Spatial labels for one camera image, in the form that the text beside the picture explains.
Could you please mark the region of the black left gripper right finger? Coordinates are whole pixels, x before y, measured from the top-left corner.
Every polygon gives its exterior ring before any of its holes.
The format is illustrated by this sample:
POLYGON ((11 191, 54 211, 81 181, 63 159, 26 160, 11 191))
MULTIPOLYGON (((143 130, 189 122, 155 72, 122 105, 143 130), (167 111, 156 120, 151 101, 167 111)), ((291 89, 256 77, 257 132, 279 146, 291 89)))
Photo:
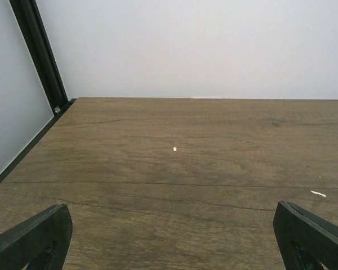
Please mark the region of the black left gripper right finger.
POLYGON ((286 269, 338 269, 338 226, 280 201, 273 229, 286 269))

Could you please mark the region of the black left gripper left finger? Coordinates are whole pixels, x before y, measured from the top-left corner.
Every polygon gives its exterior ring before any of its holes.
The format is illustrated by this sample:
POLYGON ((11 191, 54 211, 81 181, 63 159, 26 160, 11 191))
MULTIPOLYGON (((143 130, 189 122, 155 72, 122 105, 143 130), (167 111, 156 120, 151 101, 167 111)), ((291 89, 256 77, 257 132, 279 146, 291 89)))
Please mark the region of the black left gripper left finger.
POLYGON ((62 269, 72 233, 68 206, 53 205, 0 234, 0 269, 62 269))

